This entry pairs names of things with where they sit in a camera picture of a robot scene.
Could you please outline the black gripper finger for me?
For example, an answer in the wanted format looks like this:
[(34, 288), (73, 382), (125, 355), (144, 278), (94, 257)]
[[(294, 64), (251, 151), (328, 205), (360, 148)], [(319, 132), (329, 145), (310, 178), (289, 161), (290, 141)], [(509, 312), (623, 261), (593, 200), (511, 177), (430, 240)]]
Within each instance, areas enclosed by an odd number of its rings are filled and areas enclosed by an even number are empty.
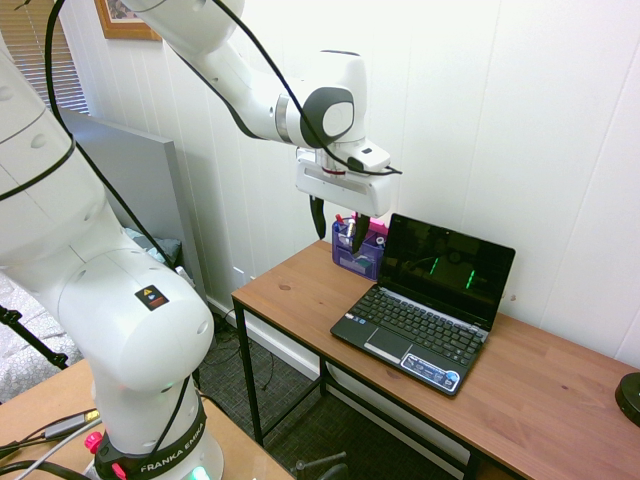
[(313, 195), (309, 196), (309, 200), (310, 200), (310, 210), (311, 210), (315, 231), (319, 239), (324, 239), (326, 235), (324, 200), (319, 197), (315, 197)]
[(356, 254), (360, 250), (360, 247), (369, 231), (370, 217), (362, 213), (355, 212), (354, 219), (355, 231), (352, 238), (351, 251), (353, 254)]

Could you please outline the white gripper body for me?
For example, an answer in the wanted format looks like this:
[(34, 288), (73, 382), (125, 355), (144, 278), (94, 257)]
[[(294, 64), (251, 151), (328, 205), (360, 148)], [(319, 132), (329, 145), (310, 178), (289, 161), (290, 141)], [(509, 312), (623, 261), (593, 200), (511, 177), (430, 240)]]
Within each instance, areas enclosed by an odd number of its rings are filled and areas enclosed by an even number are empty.
[(315, 151), (296, 150), (296, 188), (308, 195), (369, 217), (381, 217), (391, 208), (391, 180), (387, 176), (326, 173), (315, 160)]

